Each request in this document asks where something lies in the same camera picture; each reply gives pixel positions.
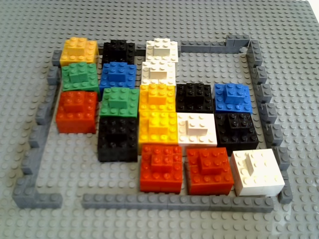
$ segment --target black lego brick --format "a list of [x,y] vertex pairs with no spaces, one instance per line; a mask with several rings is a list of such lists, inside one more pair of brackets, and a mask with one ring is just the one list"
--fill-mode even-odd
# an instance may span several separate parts
[[215,114],[217,147],[230,156],[236,150],[256,149],[258,137],[249,113]]
[[126,40],[111,40],[105,42],[103,47],[102,65],[110,62],[127,62],[134,65],[135,43]]
[[210,85],[177,84],[176,112],[213,113],[213,99]]
[[98,160],[100,162],[137,162],[137,119],[100,118]]

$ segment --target blue lego brick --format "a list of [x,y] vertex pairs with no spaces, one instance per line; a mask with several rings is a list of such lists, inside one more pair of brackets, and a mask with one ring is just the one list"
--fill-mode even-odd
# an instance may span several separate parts
[[225,84],[224,99],[227,104],[243,104],[246,95],[249,95],[249,87],[242,84]]
[[105,88],[125,87],[134,89],[136,72],[136,65],[128,65],[126,62],[104,64],[100,82],[101,95]]
[[225,102],[224,97],[224,84],[215,84],[214,85],[214,97],[215,97],[215,112],[216,113],[251,113],[253,112],[251,106],[251,100],[249,95],[249,90],[245,91],[245,98],[242,104],[228,104]]

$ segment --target white lego brick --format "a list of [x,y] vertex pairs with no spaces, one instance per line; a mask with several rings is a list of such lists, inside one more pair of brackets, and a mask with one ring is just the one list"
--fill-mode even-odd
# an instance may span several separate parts
[[170,39],[155,38],[154,39],[154,56],[169,56],[170,55]]
[[177,113],[178,144],[186,148],[217,146],[214,114]]
[[230,166],[237,196],[276,196],[285,185],[272,149],[234,151]]
[[176,86],[175,63],[153,60],[142,64],[141,85],[165,84]]
[[176,41],[170,41],[168,56],[162,56],[162,54],[157,55],[156,53],[158,53],[158,51],[155,49],[155,44],[155,41],[146,42],[146,61],[165,60],[174,63],[178,62],[178,45]]

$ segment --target lego baseplate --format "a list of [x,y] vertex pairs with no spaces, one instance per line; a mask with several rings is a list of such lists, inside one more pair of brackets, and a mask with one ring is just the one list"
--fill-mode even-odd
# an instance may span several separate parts
[[[149,3],[152,6],[150,13],[149,6],[144,2],[1,2],[0,17],[6,36],[2,41],[6,48],[1,53],[5,64],[1,65],[3,74],[0,76],[1,122],[5,124],[1,128],[3,138],[0,147],[0,177],[3,181],[0,186],[0,209],[4,222],[0,226],[1,238],[316,238],[319,218],[316,189],[318,110],[315,99],[318,97],[318,86],[314,48],[317,48],[315,35],[318,23],[310,5],[288,0],[165,3],[165,6]],[[78,22],[68,18],[68,14],[57,14],[69,7],[72,12],[83,12],[85,8],[86,14],[78,15]],[[18,17],[16,13],[22,9],[24,17]],[[132,14],[134,11],[139,12],[138,17]],[[123,13],[126,21],[116,12]],[[81,18],[90,15],[101,15],[106,20],[100,23],[100,18],[90,18],[88,23],[82,24]],[[28,25],[25,17],[38,24]],[[227,18],[228,23],[223,24],[222,18]],[[45,36],[33,34],[44,31]],[[45,95],[43,87],[46,87],[45,77],[53,51],[62,49],[64,40],[73,32],[83,36],[87,34],[99,42],[105,41],[107,39],[103,39],[102,31],[112,34],[113,38],[141,44],[154,37],[172,35],[171,40],[176,41],[222,42],[225,33],[248,34],[252,39],[258,39],[268,74],[267,83],[274,94],[271,103],[275,103],[277,123],[283,133],[281,146],[288,147],[288,156],[292,161],[288,174],[293,202],[282,205],[274,198],[274,211],[266,215],[210,211],[83,210],[80,201],[84,193],[136,193],[138,168],[134,164],[124,163],[100,166],[94,151],[97,143],[95,135],[57,137],[53,124],[36,188],[40,193],[61,193],[64,198],[62,209],[18,209],[11,194],[17,178],[22,175],[20,163],[28,148],[28,135],[35,125],[37,106],[42,101],[41,96]],[[18,60],[15,52],[23,52]],[[241,54],[182,53],[178,80],[181,83],[206,84],[241,82],[252,86],[248,64],[242,63],[243,59],[246,61]],[[142,60],[142,57],[136,58],[138,62]],[[19,66],[14,66],[15,61],[19,61]],[[9,67],[17,68],[14,74]],[[253,118],[262,135],[258,114],[253,114]],[[265,143],[262,142],[259,147],[266,147]],[[58,228],[58,221],[70,221],[72,224]],[[78,225],[93,227],[84,226],[82,230],[77,230]]]

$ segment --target yellow lego brick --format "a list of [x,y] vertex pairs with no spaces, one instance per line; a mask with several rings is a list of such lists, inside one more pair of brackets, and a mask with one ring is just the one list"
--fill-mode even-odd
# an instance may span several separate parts
[[140,113],[139,149],[144,143],[178,143],[177,113]]
[[71,37],[64,43],[60,58],[61,66],[71,63],[86,62],[97,63],[98,44],[96,41],[88,41],[86,38]]
[[175,86],[140,86],[139,112],[175,112]]

